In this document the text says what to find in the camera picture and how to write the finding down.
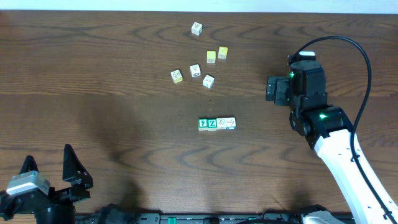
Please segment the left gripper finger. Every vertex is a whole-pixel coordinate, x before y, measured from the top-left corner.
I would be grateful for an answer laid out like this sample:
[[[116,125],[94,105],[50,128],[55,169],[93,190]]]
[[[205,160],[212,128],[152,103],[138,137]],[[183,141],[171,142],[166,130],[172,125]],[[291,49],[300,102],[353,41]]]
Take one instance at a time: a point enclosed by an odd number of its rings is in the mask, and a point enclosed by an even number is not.
[[[79,186],[84,189],[93,187],[93,178],[79,161],[70,144],[66,144],[63,155],[62,179],[71,183],[71,186]]]
[[[39,170],[38,170],[37,163],[36,163],[34,157],[31,155],[28,155],[28,156],[26,156],[25,161],[22,165],[21,171],[19,173],[24,174],[24,173],[27,173],[30,171],[38,172]]]

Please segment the white block blue side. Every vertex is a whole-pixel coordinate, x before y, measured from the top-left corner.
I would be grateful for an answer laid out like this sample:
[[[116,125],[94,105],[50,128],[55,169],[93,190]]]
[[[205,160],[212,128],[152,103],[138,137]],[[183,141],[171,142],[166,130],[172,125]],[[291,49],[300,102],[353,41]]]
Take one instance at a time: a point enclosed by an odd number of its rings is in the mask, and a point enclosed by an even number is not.
[[[226,118],[226,129],[236,129],[236,118],[235,117]]]

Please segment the white block red side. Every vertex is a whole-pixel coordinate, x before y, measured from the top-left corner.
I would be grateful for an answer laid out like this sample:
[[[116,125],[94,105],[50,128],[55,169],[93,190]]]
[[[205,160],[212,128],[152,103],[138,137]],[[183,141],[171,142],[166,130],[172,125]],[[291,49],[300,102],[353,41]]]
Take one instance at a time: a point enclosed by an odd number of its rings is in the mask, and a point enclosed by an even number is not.
[[[226,129],[227,127],[227,119],[226,118],[217,118],[217,130]]]

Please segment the green Z block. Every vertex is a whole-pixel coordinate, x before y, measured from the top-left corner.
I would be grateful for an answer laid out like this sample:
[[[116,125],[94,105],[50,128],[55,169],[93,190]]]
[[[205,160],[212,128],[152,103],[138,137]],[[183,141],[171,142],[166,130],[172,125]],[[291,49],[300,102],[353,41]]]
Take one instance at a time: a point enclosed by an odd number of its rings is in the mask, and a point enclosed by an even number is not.
[[[207,119],[208,131],[216,131],[218,129],[217,119]]]

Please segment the green lightning block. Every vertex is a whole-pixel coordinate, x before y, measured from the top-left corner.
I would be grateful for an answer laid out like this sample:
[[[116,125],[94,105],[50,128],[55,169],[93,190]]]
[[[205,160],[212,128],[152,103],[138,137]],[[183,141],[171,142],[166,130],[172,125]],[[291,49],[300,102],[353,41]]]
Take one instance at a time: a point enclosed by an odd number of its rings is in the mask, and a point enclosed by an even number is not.
[[[198,130],[207,131],[208,130],[208,120],[205,118],[198,119]]]

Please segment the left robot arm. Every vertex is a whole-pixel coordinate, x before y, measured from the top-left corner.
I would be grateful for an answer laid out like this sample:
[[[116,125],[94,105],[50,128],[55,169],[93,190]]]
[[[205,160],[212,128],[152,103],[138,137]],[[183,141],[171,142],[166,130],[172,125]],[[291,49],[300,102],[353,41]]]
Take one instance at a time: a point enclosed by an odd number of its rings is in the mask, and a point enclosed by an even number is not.
[[[110,204],[98,214],[75,218],[74,203],[91,198],[93,178],[78,160],[69,144],[63,152],[64,182],[70,187],[55,190],[39,172],[33,156],[26,156],[21,171],[1,191],[1,218],[11,220],[17,214],[33,214],[37,223],[135,223],[137,215]]]

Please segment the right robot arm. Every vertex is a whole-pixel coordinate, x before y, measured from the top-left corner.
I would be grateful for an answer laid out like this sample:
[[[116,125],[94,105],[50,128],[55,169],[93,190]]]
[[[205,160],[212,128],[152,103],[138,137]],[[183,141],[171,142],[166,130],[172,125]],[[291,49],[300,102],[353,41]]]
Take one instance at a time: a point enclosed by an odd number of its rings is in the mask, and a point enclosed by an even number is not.
[[[356,223],[397,223],[397,205],[373,171],[353,125],[328,104],[326,78],[314,60],[291,63],[286,77],[269,77],[266,100],[291,109],[289,122],[325,163]]]

